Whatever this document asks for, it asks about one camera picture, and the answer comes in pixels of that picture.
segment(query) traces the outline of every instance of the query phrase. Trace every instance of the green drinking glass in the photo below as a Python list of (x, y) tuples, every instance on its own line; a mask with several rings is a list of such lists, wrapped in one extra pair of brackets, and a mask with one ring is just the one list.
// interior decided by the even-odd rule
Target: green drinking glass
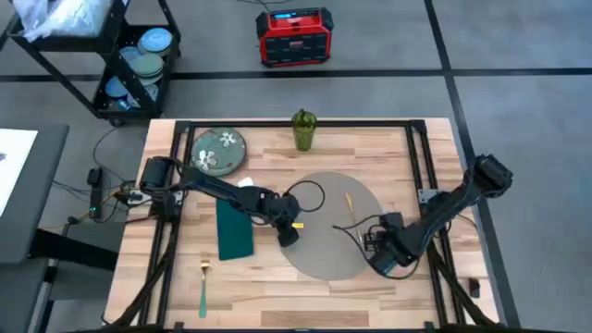
[(292, 117), (292, 132), (294, 141), (296, 141), (296, 149), (301, 152), (311, 150), (317, 123), (315, 114), (303, 109)]

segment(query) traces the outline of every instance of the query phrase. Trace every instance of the wooden table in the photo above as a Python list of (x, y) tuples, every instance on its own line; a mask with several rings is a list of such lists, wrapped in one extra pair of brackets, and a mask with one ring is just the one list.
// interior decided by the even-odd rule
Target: wooden table
[[(450, 123), (446, 118), (427, 118), (425, 123), (438, 185), (442, 190), (452, 190), (460, 184), (463, 170)], [(385, 212), (400, 211), (406, 221), (419, 217), (404, 130), (355, 128), (355, 121), (351, 125), (351, 128), (317, 129), (314, 148), (305, 154), (295, 150), (291, 129), (237, 128), (248, 143), (248, 159), (224, 180), (236, 184), (240, 179), (251, 177), (256, 185), (282, 193), (308, 174), (337, 171), (364, 183)], [(139, 175), (148, 157), (169, 155), (174, 126), (175, 120), (152, 121)], [(422, 149), (417, 145), (423, 165)], [(423, 168), (422, 178), (427, 184)], [(139, 207), (129, 218), (146, 214), (147, 207)], [(453, 221), (450, 230), (456, 271), (464, 286), (468, 285), (468, 278), (479, 279), (481, 298), (475, 303), (486, 315), (497, 320), (481, 245), (471, 222), (473, 215), (471, 210), (462, 215), (464, 217)], [(154, 221), (126, 227), (105, 311), (107, 321), (118, 318), (142, 286), (153, 235)], [(290, 265), (278, 248), (273, 229), (255, 228), (254, 243), (255, 255), (219, 262), (215, 200), (191, 192), (182, 212), (166, 326), (182, 321), (186, 328), (413, 328), (423, 327), (425, 321), (438, 322), (425, 256), (416, 273), (402, 281), (379, 277), (370, 268), (353, 279), (322, 281)], [(208, 315), (204, 319), (198, 315), (200, 252), (210, 253), (213, 259), (207, 284)], [(442, 286), (449, 320), (454, 322), (450, 293), (444, 280)], [(157, 300), (153, 297), (151, 302), (149, 323), (155, 320)]]

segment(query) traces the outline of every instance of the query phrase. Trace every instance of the fork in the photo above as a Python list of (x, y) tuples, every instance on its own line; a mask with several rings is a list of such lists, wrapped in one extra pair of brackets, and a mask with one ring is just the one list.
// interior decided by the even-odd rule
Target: fork
[(200, 318), (205, 318), (207, 306), (205, 304), (205, 273), (210, 268), (210, 257), (207, 253), (202, 253), (202, 298), (200, 300)]

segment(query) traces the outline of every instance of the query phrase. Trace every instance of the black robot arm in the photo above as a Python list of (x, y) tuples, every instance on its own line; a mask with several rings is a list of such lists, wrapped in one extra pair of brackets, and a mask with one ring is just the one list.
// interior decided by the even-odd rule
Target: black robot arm
[[(180, 173), (180, 182), (165, 187), (171, 167)], [(269, 189), (248, 186), (237, 187), (224, 180), (204, 174), (197, 167), (184, 166), (169, 157), (152, 157), (146, 161), (140, 190), (153, 198), (174, 191), (200, 191), (219, 200), (224, 200), (241, 212), (262, 218), (266, 224), (277, 229), (279, 245), (287, 247), (298, 240), (298, 231), (292, 222), (301, 212), (298, 200), (289, 194), (279, 195)]]
[(512, 185), (512, 172), (493, 155), (480, 155), (452, 192), (438, 192), (427, 201), (422, 218), (405, 227), (400, 213), (379, 218), (380, 230), (364, 234), (364, 247), (374, 252), (370, 264), (387, 274), (395, 265), (407, 266), (419, 259), (436, 232), (464, 208), (483, 198), (501, 196)]

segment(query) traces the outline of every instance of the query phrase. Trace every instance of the red portable power station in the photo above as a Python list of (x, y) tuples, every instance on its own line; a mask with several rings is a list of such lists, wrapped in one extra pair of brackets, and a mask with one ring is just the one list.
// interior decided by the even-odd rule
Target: red portable power station
[(256, 21), (265, 66), (318, 64), (329, 59), (334, 25), (325, 7), (261, 13)]

